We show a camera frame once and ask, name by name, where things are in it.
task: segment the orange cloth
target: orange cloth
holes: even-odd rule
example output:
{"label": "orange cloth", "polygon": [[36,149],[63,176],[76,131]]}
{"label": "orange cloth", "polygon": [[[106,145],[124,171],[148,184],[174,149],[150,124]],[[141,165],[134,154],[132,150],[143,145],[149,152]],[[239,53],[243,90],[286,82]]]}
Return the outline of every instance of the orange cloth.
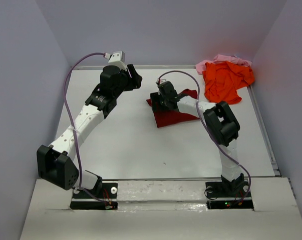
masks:
{"label": "orange cloth", "polygon": [[210,102],[236,104],[242,100],[236,90],[254,82],[253,71],[247,66],[235,65],[229,61],[217,64],[207,62],[205,66],[204,95]]}

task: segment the folded cloth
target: folded cloth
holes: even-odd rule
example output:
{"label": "folded cloth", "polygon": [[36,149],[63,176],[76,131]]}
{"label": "folded cloth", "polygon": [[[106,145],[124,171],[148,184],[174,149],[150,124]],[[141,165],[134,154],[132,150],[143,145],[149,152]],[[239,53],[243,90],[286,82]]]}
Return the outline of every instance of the folded cloth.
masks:
{"label": "folded cloth", "polygon": [[[187,94],[194,99],[197,98],[196,90],[185,89],[182,91],[182,94]],[[151,99],[147,99],[146,102],[149,104],[149,106],[152,106]],[[154,118],[155,118],[156,125],[158,128],[177,124],[179,122],[182,123],[182,122],[198,119],[197,117],[195,117],[193,115],[186,114],[186,113],[179,113],[177,111],[165,111],[165,112],[156,111],[156,112],[154,112]]]}
{"label": "folded cloth", "polygon": [[254,82],[251,67],[239,66],[228,61],[217,64],[207,62],[205,66],[204,95],[210,102],[225,101],[228,104],[236,104],[242,100],[236,90]]}
{"label": "folded cloth", "polygon": [[248,61],[248,60],[243,60],[241,58],[237,58],[237,57],[232,57],[232,56],[225,56],[225,55],[221,55],[218,54],[213,58],[213,61],[210,60],[203,60],[202,62],[198,63],[197,65],[195,65],[196,71],[198,74],[202,74],[203,71],[205,71],[205,64],[206,63],[215,63],[215,64],[219,64],[221,62],[225,62],[228,61],[230,63],[239,65],[239,66],[252,66],[252,62]]}

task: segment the wall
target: wall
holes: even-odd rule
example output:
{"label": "wall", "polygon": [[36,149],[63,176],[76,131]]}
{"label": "wall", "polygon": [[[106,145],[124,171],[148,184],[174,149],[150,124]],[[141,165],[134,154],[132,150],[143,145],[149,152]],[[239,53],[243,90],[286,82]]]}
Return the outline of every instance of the wall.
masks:
{"label": "wall", "polygon": [[68,63],[34,0],[0,0],[0,240],[17,240],[56,132]]}
{"label": "wall", "polygon": [[254,60],[257,96],[281,173],[302,214],[302,0],[288,0]]}
{"label": "wall", "polygon": [[[36,0],[70,63],[123,50],[138,65],[252,60],[285,0]],[[104,65],[93,57],[83,65]]]}

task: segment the robotic arm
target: robotic arm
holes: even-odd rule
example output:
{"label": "robotic arm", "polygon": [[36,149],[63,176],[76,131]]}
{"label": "robotic arm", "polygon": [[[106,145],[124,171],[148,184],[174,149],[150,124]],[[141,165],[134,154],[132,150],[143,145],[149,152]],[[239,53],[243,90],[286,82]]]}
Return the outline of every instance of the robotic arm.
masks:
{"label": "robotic arm", "polygon": [[[142,77],[133,65],[125,66],[123,52],[106,54],[108,66],[103,68],[100,83],[85,101],[74,124],[80,147],[92,130],[100,124],[116,106],[116,100],[122,92],[139,89]],[[72,126],[68,127],[49,146],[40,146],[37,150],[39,176],[65,190],[79,187],[79,170],[73,161],[76,155]],[[98,193],[102,187],[102,178],[84,171],[82,187]]]}
{"label": "robotic arm", "polygon": [[[161,80],[161,83],[157,82],[157,84],[159,91],[150,94],[154,112],[169,110],[199,117],[196,109],[196,99],[183,93],[177,94],[172,83],[164,79]],[[223,101],[217,104],[200,101],[198,105],[212,140],[216,141],[230,157],[237,159],[236,139],[238,138],[240,125],[229,105]],[[221,151],[219,153],[222,164],[222,182],[215,182],[210,193],[215,198],[234,196],[247,185],[247,182],[244,181],[240,166],[232,162]]]}

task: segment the dark red cloth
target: dark red cloth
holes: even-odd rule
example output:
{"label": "dark red cloth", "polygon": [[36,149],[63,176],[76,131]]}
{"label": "dark red cloth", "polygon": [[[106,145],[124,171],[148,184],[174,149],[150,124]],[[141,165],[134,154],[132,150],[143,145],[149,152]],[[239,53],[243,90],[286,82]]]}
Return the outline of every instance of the dark red cloth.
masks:
{"label": "dark red cloth", "polygon": [[[197,98],[196,90],[185,89],[182,91],[182,94],[187,94],[194,99]],[[149,106],[152,106],[151,99],[147,99],[146,101],[149,104]],[[193,115],[186,114],[186,113],[179,113],[177,111],[154,112],[154,118],[155,118],[156,125],[158,128],[177,124],[179,122],[182,123],[182,122],[186,122],[186,121],[199,119]]]}

